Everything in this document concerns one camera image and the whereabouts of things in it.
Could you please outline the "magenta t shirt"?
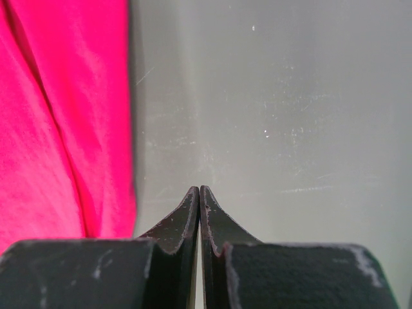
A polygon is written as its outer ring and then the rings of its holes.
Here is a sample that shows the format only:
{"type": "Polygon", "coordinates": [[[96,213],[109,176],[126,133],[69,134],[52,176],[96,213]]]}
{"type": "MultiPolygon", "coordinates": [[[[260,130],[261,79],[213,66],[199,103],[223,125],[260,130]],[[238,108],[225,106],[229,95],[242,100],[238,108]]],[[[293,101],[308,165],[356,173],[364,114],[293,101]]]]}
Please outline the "magenta t shirt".
{"type": "Polygon", "coordinates": [[[1,2],[1,250],[128,238],[126,1],[1,2]]]}

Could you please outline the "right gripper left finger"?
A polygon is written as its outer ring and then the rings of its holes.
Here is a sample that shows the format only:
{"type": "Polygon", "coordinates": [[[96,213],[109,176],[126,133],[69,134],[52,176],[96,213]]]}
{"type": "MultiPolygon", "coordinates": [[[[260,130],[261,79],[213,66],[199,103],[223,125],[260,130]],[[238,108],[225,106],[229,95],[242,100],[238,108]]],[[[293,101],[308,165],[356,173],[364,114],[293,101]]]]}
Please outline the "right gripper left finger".
{"type": "Polygon", "coordinates": [[[198,188],[132,239],[30,239],[1,256],[2,308],[193,308],[198,188]]]}

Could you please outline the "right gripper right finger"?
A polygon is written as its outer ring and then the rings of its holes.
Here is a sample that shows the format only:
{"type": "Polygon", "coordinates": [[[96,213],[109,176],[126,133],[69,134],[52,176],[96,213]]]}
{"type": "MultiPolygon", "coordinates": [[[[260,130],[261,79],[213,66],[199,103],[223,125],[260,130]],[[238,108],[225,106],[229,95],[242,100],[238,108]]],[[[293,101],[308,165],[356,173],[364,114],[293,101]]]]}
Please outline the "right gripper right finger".
{"type": "Polygon", "coordinates": [[[375,256],[351,243],[265,243],[200,188],[206,308],[397,308],[375,256]]]}

